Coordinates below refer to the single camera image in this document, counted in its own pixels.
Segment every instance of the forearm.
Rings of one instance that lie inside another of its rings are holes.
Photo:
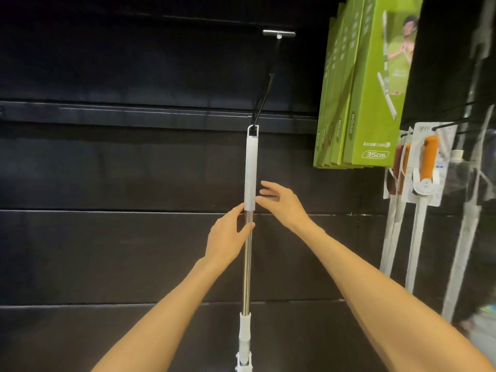
[[[390,371],[493,371],[437,313],[313,222],[296,233],[323,263]]]
[[[115,344],[92,372],[164,372],[223,268],[199,260],[189,275]]]

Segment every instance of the green product box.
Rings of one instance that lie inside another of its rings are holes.
[[[423,0],[365,0],[343,162],[391,167]]]
[[[364,0],[353,0],[353,10],[351,12],[350,27],[348,29],[348,46],[346,52],[346,63],[344,65],[343,79],[341,81],[341,91],[337,100],[337,110],[334,115],[332,132],[332,144],[329,152],[329,162],[341,165],[343,157],[344,139],[346,136],[346,121],[351,100],[353,85],[353,74],[357,58],[357,48],[360,37],[360,26],[362,23]]]
[[[317,124],[317,135],[315,136],[315,152],[313,154],[313,165],[315,166],[317,163],[317,154],[320,151],[320,133],[322,131],[322,123],[324,120],[324,109],[326,105],[326,94],[327,94],[327,83],[329,67],[331,62],[332,55],[332,47],[334,45],[334,41],[336,39],[337,28],[336,27],[336,18],[331,18],[329,21],[329,34],[327,36],[327,49],[325,56],[325,64],[324,64],[324,79],[322,80],[322,92],[320,94],[320,107],[319,107],[319,121]]]
[[[330,150],[330,143],[332,143],[332,139],[330,136],[332,135],[332,119],[334,113],[336,112],[336,99],[339,97],[339,92],[341,89],[341,78],[343,66],[345,63],[345,53],[346,53],[346,40],[343,42],[343,39],[346,37],[346,31],[348,29],[347,19],[349,20],[350,12],[349,10],[353,8],[352,1],[342,6],[340,4],[341,10],[338,9],[338,33],[336,37],[336,43],[333,48],[333,55],[331,57],[331,67],[330,67],[330,77],[327,87],[327,94],[325,100],[325,110],[324,110],[324,120],[321,134],[321,147],[319,154],[317,156],[317,166],[323,167],[326,165],[326,153]]]
[[[327,124],[328,124],[328,119],[329,119],[329,106],[330,106],[330,101],[329,98],[332,95],[333,91],[333,85],[334,85],[334,79],[336,76],[336,60],[338,56],[338,42],[341,37],[341,26],[343,23],[343,12],[344,12],[345,4],[344,3],[339,3],[338,6],[338,14],[337,14],[337,20],[336,23],[334,24],[333,30],[332,30],[332,44],[331,44],[331,50],[330,50],[330,58],[329,58],[329,68],[327,70],[327,82],[326,79],[324,78],[324,82],[326,85],[325,89],[325,94],[324,94],[324,89],[322,88],[322,94],[320,98],[320,109],[319,109],[319,125],[317,127],[317,137],[316,137],[316,143],[315,143],[315,152],[313,154],[313,166],[314,167],[322,167],[323,164],[321,160],[319,159],[320,153],[322,151],[324,141],[325,141],[325,136],[327,132]]]

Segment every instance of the green box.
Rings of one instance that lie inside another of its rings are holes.
[[[330,52],[329,57],[329,65],[327,67],[327,76],[324,72],[324,80],[322,83],[322,94],[320,96],[320,108],[319,108],[319,125],[317,127],[317,137],[315,139],[315,152],[313,154],[313,166],[314,167],[322,167],[323,164],[319,161],[320,152],[323,147],[323,142],[325,141],[325,136],[327,132],[327,124],[329,119],[329,97],[332,95],[334,79],[336,76],[336,65],[335,61],[338,56],[337,44],[341,36],[341,26],[343,23],[343,12],[344,12],[345,4],[339,3],[338,6],[338,14],[337,20],[334,24],[332,31],[330,31],[329,35],[332,40],[332,44],[329,46],[329,37],[327,47],[328,52]]]
[[[332,120],[332,144],[329,152],[329,162],[341,165],[343,157],[344,139],[346,136],[346,121],[351,100],[357,48],[360,37],[364,0],[352,0],[353,10],[351,12],[350,27],[347,36],[346,63],[341,80],[340,96],[337,100],[337,110]]]
[[[330,128],[332,127],[332,118],[337,108],[335,99],[338,98],[339,91],[341,89],[342,75],[340,74],[342,73],[342,68],[345,63],[344,54],[346,52],[345,50],[346,45],[343,46],[343,37],[346,36],[344,32],[348,28],[348,26],[346,25],[347,10],[353,8],[353,5],[350,6],[351,3],[352,2],[349,2],[346,5],[346,7],[344,6],[344,4],[339,4],[339,8],[338,8],[338,33],[332,51],[331,67],[329,68],[330,75],[329,75],[329,80],[328,80],[329,82],[327,85],[327,94],[325,100],[326,103],[324,108],[324,120],[323,120],[321,142],[320,142],[321,147],[317,155],[317,162],[316,162],[317,163],[316,165],[318,167],[323,167],[326,164],[326,160],[325,160],[326,152],[329,150],[330,143],[332,142],[332,139],[329,137],[332,135],[332,130]]]
[[[326,94],[327,94],[327,83],[329,82],[329,67],[331,62],[332,47],[337,34],[336,18],[331,18],[329,20],[329,34],[327,35],[327,49],[325,53],[325,64],[324,64],[324,79],[322,80],[322,92],[320,94],[320,107],[319,107],[319,121],[317,124],[317,135],[315,136],[315,152],[313,154],[313,165],[317,163],[317,152],[320,151],[320,133],[322,131],[322,124],[324,120],[324,109],[326,105]]]
[[[343,162],[391,167],[422,0],[365,0]]]

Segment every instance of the black display wall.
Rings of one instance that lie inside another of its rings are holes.
[[[203,255],[211,225],[243,199],[243,130],[273,48],[262,27],[297,37],[283,42],[258,177],[291,187],[330,235],[378,266],[383,170],[312,168],[327,23],[338,1],[2,0],[2,370],[89,371]],[[463,104],[480,5],[425,0],[405,123],[453,117]],[[175,111],[162,119],[150,109]],[[462,197],[445,198],[425,223],[415,295],[436,311]],[[400,283],[407,211],[392,274]],[[262,209],[254,221],[257,370],[384,371],[317,258]],[[494,283],[495,221],[486,208],[459,319]],[[235,367],[241,298],[238,258],[205,297],[171,371]]]

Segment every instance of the hand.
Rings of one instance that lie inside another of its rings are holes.
[[[238,232],[238,215],[244,206],[244,203],[239,204],[222,218],[217,219],[208,234],[205,261],[216,264],[222,270],[239,255],[246,238],[255,227],[255,223],[251,222]]]
[[[296,234],[312,223],[300,200],[290,189],[269,181],[262,181],[262,185],[265,188],[260,190],[260,194],[275,198],[258,196],[255,197],[255,202],[274,214],[279,222]]]

